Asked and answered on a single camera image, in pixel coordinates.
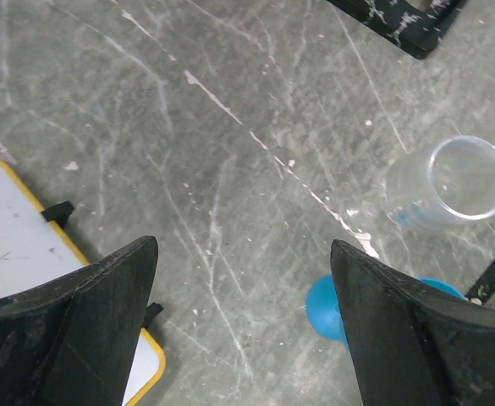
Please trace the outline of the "blue wine glass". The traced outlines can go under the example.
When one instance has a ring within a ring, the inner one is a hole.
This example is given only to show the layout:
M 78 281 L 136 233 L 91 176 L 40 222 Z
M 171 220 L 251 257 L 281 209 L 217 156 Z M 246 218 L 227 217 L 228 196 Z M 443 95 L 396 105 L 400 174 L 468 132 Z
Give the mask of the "blue wine glass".
M 411 278 L 407 275 L 405 277 L 414 280 L 415 283 L 423 283 L 440 292 L 470 303 L 470 300 L 454 286 L 444 281 L 429 277 L 420 279 Z M 339 308 L 338 295 L 331 275 L 322 277 L 312 284 L 305 304 L 307 318 L 312 328 L 326 339 L 341 342 L 352 354 Z

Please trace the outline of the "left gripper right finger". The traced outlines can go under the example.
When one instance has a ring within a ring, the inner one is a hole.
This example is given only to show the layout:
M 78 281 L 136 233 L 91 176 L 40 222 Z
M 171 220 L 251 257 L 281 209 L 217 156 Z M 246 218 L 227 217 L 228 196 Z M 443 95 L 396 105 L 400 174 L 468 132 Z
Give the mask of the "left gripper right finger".
M 495 405 L 495 310 L 335 239 L 331 271 L 365 405 Z

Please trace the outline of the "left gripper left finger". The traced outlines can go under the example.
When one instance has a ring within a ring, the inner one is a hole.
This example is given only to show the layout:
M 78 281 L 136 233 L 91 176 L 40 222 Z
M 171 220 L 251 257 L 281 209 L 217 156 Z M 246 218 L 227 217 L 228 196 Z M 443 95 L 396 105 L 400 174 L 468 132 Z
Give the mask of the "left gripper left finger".
M 157 267 L 141 237 L 0 299 L 0 405 L 120 405 Z

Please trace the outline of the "clear glass front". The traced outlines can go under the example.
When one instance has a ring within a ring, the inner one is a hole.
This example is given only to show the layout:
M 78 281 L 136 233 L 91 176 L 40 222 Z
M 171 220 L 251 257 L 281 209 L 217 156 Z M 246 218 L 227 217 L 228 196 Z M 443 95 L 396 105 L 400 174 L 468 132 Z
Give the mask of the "clear glass front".
M 339 215 L 366 233 L 385 215 L 402 228 L 443 231 L 495 216 L 495 145 L 460 135 L 392 163 L 362 198 L 342 201 Z

